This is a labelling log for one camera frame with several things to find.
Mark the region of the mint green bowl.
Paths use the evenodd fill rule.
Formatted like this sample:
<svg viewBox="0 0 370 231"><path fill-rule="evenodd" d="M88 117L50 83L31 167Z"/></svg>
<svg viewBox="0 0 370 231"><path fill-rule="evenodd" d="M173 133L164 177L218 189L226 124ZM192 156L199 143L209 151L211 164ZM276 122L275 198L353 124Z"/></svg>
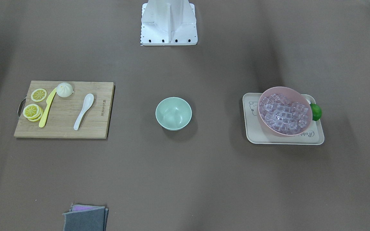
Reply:
<svg viewBox="0 0 370 231"><path fill-rule="evenodd" d="M170 97L160 101L155 109L158 123L166 130L178 131L189 124L192 109L183 98Z"/></svg>

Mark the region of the bamboo cutting board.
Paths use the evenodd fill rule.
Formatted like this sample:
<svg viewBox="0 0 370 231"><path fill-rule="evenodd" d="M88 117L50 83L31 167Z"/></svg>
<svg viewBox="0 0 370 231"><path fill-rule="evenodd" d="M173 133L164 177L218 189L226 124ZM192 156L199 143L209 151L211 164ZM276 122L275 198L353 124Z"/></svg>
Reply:
<svg viewBox="0 0 370 231"><path fill-rule="evenodd" d="M107 138L115 84L91 81L70 81L69 83L74 93L67 98L58 95L53 98L44 127L40 128L38 122L31 122L20 115L14 136L16 138ZM84 114L79 129L74 130L84 98L89 93L94 96L93 104Z"/></svg>

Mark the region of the pink bowl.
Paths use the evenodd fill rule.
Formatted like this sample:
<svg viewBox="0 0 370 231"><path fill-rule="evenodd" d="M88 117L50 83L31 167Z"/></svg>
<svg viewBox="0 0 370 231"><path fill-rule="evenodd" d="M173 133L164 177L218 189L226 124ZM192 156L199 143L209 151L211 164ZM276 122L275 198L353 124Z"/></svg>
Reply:
<svg viewBox="0 0 370 231"><path fill-rule="evenodd" d="M270 96L271 94L283 94L285 95L286 97L288 97L289 100L292 100L292 101L298 101L298 102L301 102L302 104L305 104L308 108L309 108L309 112L307 113L310 117L310 123L312 121L312 111L311 111L311 108L310 108L310 102L308 102L304 96L302 96L300 93L298 93L296 90L292 89L292 88L288 88L288 87L283 87L283 86L276 86L276 87L272 87L272 88L269 88L267 89L266 91L264 91L262 94L261 94L261 97L259 99L259 101L261 99L263 99L264 97L267 97L267 96ZM305 130L301 133L298 133L298 134L294 134L294 135L285 135L285 134L282 134L282 133L278 133L274 130L272 130L270 127L268 127L264 121L262 120L261 116L260 116L260 121L261 121L261 124L263 127L266 128L266 131L269 131L270 133L272 133L273 135L275 136L279 136L279 137L292 137L292 136L296 136L296 135L299 135L301 133L303 133L305 130L308 129L308 127L310 125L308 125Z"/></svg>

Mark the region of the single lemon slice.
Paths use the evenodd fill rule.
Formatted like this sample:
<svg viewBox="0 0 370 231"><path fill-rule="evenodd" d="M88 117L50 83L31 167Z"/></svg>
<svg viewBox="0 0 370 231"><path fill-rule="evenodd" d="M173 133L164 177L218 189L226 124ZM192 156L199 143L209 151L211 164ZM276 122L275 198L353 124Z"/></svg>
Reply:
<svg viewBox="0 0 370 231"><path fill-rule="evenodd" d="M37 88L31 94L31 100L34 102L43 101L47 97L47 91L44 88Z"/></svg>

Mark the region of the green lime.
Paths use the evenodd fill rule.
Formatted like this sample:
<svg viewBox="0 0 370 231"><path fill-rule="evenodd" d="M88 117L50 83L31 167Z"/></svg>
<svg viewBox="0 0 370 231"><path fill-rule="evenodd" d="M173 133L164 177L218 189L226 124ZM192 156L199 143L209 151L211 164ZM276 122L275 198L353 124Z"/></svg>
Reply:
<svg viewBox="0 0 370 231"><path fill-rule="evenodd" d="M310 108L312 111L312 120L313 121L318 121L322 117L322 109L320 108L319 105L311 103Z"/></svg>

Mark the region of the white steamed bun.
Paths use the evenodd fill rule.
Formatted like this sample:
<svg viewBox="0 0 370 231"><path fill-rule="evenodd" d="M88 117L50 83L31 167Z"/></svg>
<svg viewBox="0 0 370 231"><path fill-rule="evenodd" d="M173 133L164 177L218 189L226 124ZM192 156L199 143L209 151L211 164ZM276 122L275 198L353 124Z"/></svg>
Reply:
<svg viewBox="0 0 370 231"><path fill-rule="evenodd" d="M56 87L56 93L62 98L67 98L74 93L73 86L70 83L60 83Z"/></svg>

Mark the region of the stacked lemon slices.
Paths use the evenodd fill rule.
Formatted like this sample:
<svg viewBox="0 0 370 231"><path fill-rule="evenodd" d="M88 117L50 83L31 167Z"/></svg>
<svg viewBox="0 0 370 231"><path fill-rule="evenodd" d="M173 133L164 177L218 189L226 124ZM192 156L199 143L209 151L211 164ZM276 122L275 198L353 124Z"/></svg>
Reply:
<svg viewBox="0 0 370 231"><path fill-rule="evenodd" d="M27 105L22 112L23 116L31 122L36 122L40 120L43 113L44 110L37 104Z"/></svg>

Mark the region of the grey folded cloth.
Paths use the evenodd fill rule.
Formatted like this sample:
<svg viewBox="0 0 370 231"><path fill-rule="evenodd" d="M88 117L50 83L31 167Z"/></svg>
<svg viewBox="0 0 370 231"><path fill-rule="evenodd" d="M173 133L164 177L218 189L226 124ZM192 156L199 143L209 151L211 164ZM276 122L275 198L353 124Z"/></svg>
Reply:
<svg viewBox="0 0 370 231"><path fill-rule="evenodd" d="M101 208L63 213L63 231L105 231L109 209Z"/></svg>

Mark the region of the yellow plastic knife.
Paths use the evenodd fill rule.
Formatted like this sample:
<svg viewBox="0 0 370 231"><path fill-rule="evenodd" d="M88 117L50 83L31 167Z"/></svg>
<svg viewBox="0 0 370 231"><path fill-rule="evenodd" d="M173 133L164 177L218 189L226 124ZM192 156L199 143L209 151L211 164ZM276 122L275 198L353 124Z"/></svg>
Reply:
<svg viewBox="0 0 370 231"><path fill-rule="evenodd" d="M46 99L46 104L47 105L46 105L46 108L45 108L45 110L44 110L44 112L42 114L42 117L41 117L40 121L39 121L39 127L40 128L43 128L46 125L46 123L47 123L47 118L48 118L48 115L49 115L49 110L50 110L51 104L53 102L53 99L54 99L54 97L56 95L56 92L57 92L57 88L54 88L51 91L51 93L49 94L49 96L47 97L47 99Z"/></svg>

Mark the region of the beige rabbit tray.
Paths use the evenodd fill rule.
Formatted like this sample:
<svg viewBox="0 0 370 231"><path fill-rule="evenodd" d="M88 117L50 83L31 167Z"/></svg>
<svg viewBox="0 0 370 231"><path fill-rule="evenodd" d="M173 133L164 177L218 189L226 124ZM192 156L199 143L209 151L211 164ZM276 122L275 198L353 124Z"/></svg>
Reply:
<svg viewBox="0 0 370 231"><path fill-rule="evenodd" d="M262 126L257 105L261 93L246 93L242 97L245 130L248 141L254 144L321 145L325 141L321 121L311 121L303 133L292 137L275 136Z"/></svg>

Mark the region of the clear ice cubes pile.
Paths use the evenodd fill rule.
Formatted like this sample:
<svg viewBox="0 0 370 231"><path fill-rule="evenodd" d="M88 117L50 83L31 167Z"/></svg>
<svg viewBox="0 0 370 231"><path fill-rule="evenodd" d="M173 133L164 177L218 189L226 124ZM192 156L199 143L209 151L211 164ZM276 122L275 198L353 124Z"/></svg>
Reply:
<svg viewBox="0 0 370 231"><path fill-rule="evenodd" d="M283 94L271 94L259 101L259 113L272 130L285 135L301 133L310 125L309 108Z"/></svg>

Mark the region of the purple cloth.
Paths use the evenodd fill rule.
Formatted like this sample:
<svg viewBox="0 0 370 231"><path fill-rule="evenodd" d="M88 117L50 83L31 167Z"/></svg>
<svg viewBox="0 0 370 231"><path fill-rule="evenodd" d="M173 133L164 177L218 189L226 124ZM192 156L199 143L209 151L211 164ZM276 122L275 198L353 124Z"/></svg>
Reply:
<svg viewBox="0 0 370 231"><path fill-rule="evenodd" d="M90 210L90 209L97 209L97 208L101 208L101 206L91 206L91 205L82 205L82 204L75 204L75 205L72 205L71 208L70 208L70 212L74 212L74 211L80 211L80 210Z"/></svg>

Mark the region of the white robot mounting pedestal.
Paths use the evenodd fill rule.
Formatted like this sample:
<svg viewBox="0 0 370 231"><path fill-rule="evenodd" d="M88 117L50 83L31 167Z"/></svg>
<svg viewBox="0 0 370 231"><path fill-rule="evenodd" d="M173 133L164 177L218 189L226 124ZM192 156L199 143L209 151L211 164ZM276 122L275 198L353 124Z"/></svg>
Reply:
<svg viewBox="0 0 370 231"><path fill-rule="evenodd" d="M149 0L141 10L142 46L198 43L195 6L188 0Z"/></svg>

